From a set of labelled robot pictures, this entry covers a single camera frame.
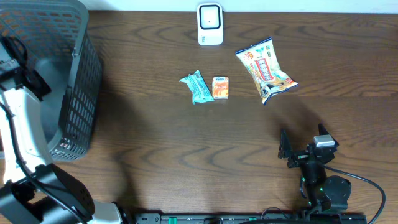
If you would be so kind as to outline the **orange tissue pack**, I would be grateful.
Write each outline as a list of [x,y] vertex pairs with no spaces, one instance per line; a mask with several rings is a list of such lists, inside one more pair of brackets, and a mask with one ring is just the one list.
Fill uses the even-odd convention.
[[229,98],[229,78],[228,77],[213,77],[212,97],[214,99],[228,99]]

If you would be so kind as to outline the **yellow antibacterial wipes bag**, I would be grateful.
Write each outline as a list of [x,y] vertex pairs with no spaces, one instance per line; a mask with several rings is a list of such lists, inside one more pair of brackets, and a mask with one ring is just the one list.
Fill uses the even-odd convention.
[[273,38],[268,37],[235,55],[243,63],[265,105],[274,95],[284,93],[299,84],[282,71],[275,53]]

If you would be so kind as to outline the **light teal wipes pack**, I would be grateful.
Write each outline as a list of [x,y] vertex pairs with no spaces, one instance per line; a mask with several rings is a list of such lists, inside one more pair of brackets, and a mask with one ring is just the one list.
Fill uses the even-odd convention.
[[192,93],[192,103],[207,103],[214,101],[208,86],[206,85],[199,70],[195,73],[189,74],[180,79],[180,82],[185,83]]

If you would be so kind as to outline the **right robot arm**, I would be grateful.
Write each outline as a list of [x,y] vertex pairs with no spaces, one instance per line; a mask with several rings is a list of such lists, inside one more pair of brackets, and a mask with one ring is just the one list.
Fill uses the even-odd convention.
[[300,191],[308,199],[314,212],[340,212],[348,208],[351,182],[337,175],[328,176],[325,165],[335,158],[339,146],[324,125],[318,125],[317,136],[306,149],[295,151],[287,133],[280,132],[278,158],[287,159],[287,167],[298,167],[301,171]]

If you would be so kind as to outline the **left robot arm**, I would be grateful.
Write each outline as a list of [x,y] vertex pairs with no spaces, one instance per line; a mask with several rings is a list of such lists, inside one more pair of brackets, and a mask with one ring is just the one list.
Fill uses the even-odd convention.
[[1,37],[1,144],[6,160],[1,214],[12,223],[134,223],[115,202],[93,200],[78,179],[54,164],[40,103],[51,92],[27,67],[27,49]]

